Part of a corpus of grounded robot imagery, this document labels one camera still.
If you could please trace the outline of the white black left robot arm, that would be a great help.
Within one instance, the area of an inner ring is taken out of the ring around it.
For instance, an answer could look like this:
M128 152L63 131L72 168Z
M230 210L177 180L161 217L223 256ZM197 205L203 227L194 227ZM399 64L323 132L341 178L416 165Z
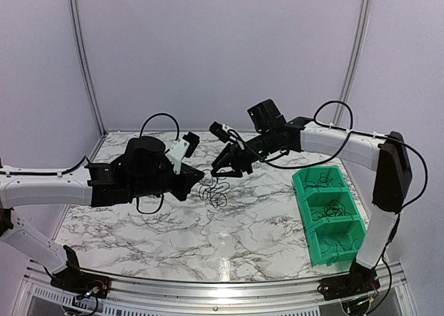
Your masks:
M87 275L80 270L74 250L56 244L20 219L20 206L76 204L91 208L139 203L142 197L163 199L166 193L187 199L204 173L183 162L200 142L188 133L166 147L152 136L131 138L123 154L111 163L83 158L72 168L25 171L1 167L1 241L43 265L53 281L80 292Z

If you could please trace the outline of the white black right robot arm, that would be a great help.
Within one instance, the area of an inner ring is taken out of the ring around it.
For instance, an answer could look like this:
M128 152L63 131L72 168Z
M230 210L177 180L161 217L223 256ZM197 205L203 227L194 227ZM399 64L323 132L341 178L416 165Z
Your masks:
M371 280L370 273L391 243L399 224L400 213L407 206L413 173L409 146L398 132L388 135L327 125L313 117L295 117L288 121L275 102L267 99L248 109L257 136L244 140L227 124L213 122L210 133L225 143L212 163L212 176L241 178L253 171L253 163L268 166L268 156L278 151L319 153L355 163L376 173L373 186L374 206L363 244L344 278L344 288L357 294Z

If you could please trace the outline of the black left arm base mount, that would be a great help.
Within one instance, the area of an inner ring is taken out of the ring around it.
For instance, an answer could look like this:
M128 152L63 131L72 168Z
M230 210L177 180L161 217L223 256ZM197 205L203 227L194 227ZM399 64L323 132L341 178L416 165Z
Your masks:
M76 294L92 294L99 299L105 299L108 295L111 279L107 276L84 272L80 269L76 252L63 246L66 255L65 268L59 272L51 273L51 285L62 290Z

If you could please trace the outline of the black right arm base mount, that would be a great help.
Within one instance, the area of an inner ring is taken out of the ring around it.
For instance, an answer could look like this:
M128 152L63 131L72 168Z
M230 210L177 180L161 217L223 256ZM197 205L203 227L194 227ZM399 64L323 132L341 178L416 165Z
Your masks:
M367 268L353 260L349 272L321 279L317 291L324 300L342 299L364 294L380 288L374 267Z

